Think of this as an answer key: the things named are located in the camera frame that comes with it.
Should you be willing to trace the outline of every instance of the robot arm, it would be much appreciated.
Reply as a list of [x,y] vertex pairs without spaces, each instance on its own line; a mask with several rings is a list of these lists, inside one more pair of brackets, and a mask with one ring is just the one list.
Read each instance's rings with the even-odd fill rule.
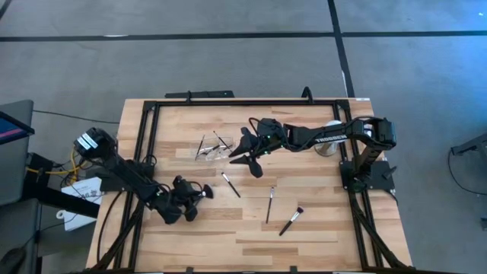
[[203,197],[212,198],[212,190],[205,185],[194,190],[191,183],[177,176],[174,188],[158,183],[146,176],[140,163],[125,160],[116,153],[116,140],[102,129],[91,128],[75,141],[75,150],[84,159],[99,164],[115,174],[130,187],[137,198],[149,209],[155,209],[166,224],[173,224],[181,215],[192,221],[198,214],[196,203]]
[[[257,129],[252,124],[257,121]],[[324,126],[308,129],[303,126],[281,125],[275,119],[249,119],[256,135],[248,128],[242,128],[243,134],[239,146],[230,157],[249,153],[231,161],[231,164],[247,164],[250,173],[255,177],[263,175],[262,168],[256,162],[262,155],[270,154],[280,148],[293,152],[312,148],[316,144],[335,142],[344,139],[357,139],[366,144],[367,148],[354,159],[356,175],[359,180],[366,180],[370,176],[371,164],[384,150],[390,150],[396,145],[394,125],[387,119],[374,117],[358,117],[348,123],[334,126]]]

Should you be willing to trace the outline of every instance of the black metal frame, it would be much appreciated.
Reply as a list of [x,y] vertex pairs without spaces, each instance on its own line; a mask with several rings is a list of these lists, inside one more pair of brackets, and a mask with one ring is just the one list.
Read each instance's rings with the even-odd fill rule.
[[[157,124],[159,119],[159,113],[161,107],[202,107],[202,106],[330,106],[333,109],[333,116],[334,119],[340,120],[339,110],[342,109],[345,113],[345,120],[350,121],[352,120],[352,115],[350,112],[350,106],[348,100],[316,100],[313,99],[313,96],[309,90],[309,88],[305,88],[302,94],[304,99],[297,99],[297,100],[191,100],[190,95],[185,100],[174,100],[174,101],[145,101],[142,111],[141,123],[138,129],[138,138],[137,143],[135,146],[135,154],[134,154],[134,161],[140,161],[140,156],[142,153],[142,143],[144,140],[144,132],[147,126],[148,114],[153,112],[152,115],[152,124],[151,130],[148,137],[148,147],[146,151],[146,155],[152,155],[154,152],[154,144],[155,144],[155,136],[157,132]],[[352,140],[352,150],[354,156],[358,155],[358,146],[355,140]],[[347,151],[345,149],[345,144],[340,144],[340,154],[342,156],[342,161],[347,161]],[[355,193],[349,190],[349,200],[350,202],[355,199]],[[122,216],[122,227],[125,227],[126,223],[125,220],[129,219],[131,205],[132,205],[133,195],[132,193],[127,194],[126,204],[123,210]],[[374,226],[374,217],[372,215],[370,199],[367,193],[367,190],[364,191],[362,194],[362,202],[364,203],[365,214],[367,216],[368,221],[370,222],[372,228]],[[357,239],[358,244],[358,254],[360,256],[361,268],[366,269],[369,267],[368,259],[366,254],[366,249],[364,245],[364,237],[362,234],[361,224],[359,220],[352,215],[353,224],[355,228],[355,236]],[[138,251],[138,240],[140,238],[142,226],[142,218],[137,224],[135,224],[133,239],[132,239],[132,247],[130,250],[130,257],[129,257],[129,265],[130,269],[135,268],[135,263],[137,259],[137,251]],[[377,247],[375,247],[374,243],[372,243],[373,251],[374,251],[374,258],[375,258],[375,265],[378,267],[382,267],[382,258],[380,256],[380,252],[378,251]],[[121,263],[121,254],[122,250],[119,250],[116,261],[114,264],[114,268],[120,268]]]
[[40,170],[39,173],[27,172],[24,178],[24,188],[22,199],[35,198],[39,203],[64,209],[80,215],[96,218],[100,206],[95,202],[87,201],[81,197],[71,196],[58,190],[53,190],[47,186],[49,174],[53,168],[53,162],[44,157],[32,153],[28,167]]

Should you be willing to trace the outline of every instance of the monitor screen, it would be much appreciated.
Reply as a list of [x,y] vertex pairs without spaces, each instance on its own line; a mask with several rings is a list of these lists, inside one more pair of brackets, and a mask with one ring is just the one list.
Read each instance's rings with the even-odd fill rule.
[[0,111],[0,145],[32,134],[32,128]]

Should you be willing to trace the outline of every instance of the wooden table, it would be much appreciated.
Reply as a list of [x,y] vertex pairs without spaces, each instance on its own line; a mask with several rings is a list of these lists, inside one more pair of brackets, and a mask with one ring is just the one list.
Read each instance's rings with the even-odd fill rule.
[[[373,115],[369,100],[349,101],[352,116]],[[134,154],[142,104],[143,100],[127,100],[123,109],[118,131],[119,153],[127,159]],[[145,209],[137,271],[179,272],[188,266],[195,271],[288,271],[289,266],[306,271],[360,269],[349,199],[341,187],[339,152],[324,158],[313,149],[299,153],[278,150],[260,158],[264,176],[256,179],[245,165],[228,161],[195,162],[190,149],[191,145],[199,144],[203,134],[212,136],[213,130],[220,136],[240,140],[240,128],[249,126],[250,116],[272,117],[281,123],[311,128],[322,126],[333,119],[331,107],[162,107],[160,115],[154,178],[171,184],[180,174],[187,180],[211,185],[215,198],[198,204],[195,221],[187,222],[182,217],[174,225],[166,225],[156,211]],[[145,136],[150,124],[151,114]],[[147,147],[147,138],[143,147]],[[349,143],[347,149],[352,155]],[[223,170],[242,195],[241,199],[221,177]],[[275,186],[275,195],[266,224],[271,186]],[[384,191],[369,193],[379,235],[400,260],[410,265],[396,203]],[[103,198],[87,267],[96,263],[100,226],[114,196],[111,193]],[[119,233],[124,202],[125,194],[122,194],[110,213],[101,241],[102,254]],[[279,237],[279,231],[298,206],[304,208],[304,213]],[[373,265],[365,231],[364,238],[368,261]],[[131,243],[129,236],[122,266],[127,265]]]

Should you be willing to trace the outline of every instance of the metal bracket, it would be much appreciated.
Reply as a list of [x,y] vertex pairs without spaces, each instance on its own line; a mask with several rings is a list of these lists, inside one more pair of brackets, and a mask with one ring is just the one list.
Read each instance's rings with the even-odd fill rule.
[[188,91],[188,94],[186,96],[186,103],[187,104],[191,104],[191,97],[192,97],[191,91]]
[[144,101],[144,106],[142,107],[142,111],[146,112],[152,110],[157,103],[158,103],[157,101]]
[[[166,93],[164,98],[186,98],[187,92]],[[235,98],[233,91],[192,91],[191,98]]]
[[371,178],[365,185],[357,184],[354,179],[354,164],[352,161],[340,162],[340,174],[342,175],[343,189],[351,190],[354,193],[360,193],[364,188],[369,190],[394,190],[394,181],[392,173],[396,167],[390,168],[387,161],[375,161],[371,166]]
[[313,94],[311,93],[311,89],[309,87],[304,87],[301,98],[307,98],[307,102],[309,104],[314,104]]
[[342,108],[342,110],[350,110],[350,102],[348,100],[337,100],[336,104]]

